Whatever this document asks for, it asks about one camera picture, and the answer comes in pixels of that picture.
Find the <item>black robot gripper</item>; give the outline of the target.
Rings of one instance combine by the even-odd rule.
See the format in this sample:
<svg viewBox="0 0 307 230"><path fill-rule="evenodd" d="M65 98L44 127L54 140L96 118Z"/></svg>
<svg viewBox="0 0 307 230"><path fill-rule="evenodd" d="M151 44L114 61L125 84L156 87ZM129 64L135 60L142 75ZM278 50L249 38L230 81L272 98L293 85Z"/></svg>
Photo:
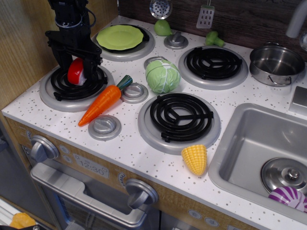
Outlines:
<svg viewBox="0 0 307 230"><path fill-rule="evenodd" d="M46 31L48 46L59 66L68 70L73 59L83 59L83 70L86 79L90 79L101 64L102 50L91 40L91 25L80 23L74 26L60 26L58 31Z"/></svg>

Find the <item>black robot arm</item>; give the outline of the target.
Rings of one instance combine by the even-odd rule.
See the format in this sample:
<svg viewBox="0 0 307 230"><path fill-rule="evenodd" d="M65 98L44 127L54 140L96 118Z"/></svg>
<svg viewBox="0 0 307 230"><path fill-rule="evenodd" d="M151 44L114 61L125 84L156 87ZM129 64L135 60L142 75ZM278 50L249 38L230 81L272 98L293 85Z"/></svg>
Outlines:
<svg viewBox="0 0 307 230"><path fill-rule="evenodd" d="M57 31L46 31L48 46L59 66L68 70L72 57L83 60L86 79L93 81L97 67L101 64L102 50L91 40L91 23L86 0L50 0L55 12Z"/></svg>

